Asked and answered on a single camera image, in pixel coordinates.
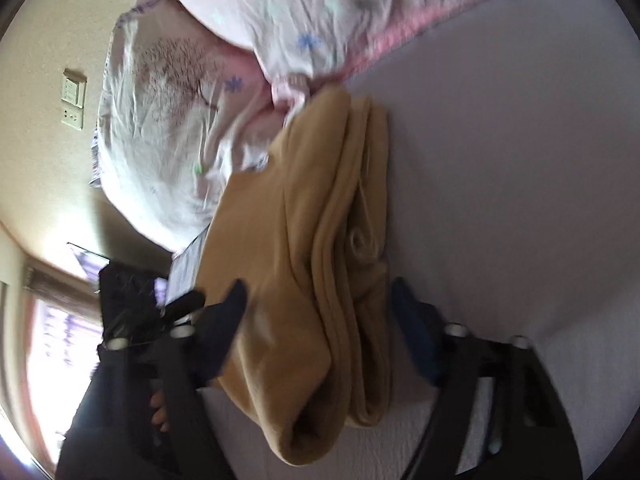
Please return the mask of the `person's left hand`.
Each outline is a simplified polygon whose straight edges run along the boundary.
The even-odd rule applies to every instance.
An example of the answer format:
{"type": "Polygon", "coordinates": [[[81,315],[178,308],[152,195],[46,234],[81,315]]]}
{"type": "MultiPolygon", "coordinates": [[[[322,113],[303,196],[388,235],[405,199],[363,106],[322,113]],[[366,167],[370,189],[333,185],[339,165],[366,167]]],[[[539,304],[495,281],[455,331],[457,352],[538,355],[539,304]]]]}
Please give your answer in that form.
{"type": "Polygon", "coordinates": [[[151,396],[150,407],[152,408],[152,425],[160,432],[167,432],[169,429],[168,415],[165,404],[165,396],[162,390],[158,390],[151,396]]]}

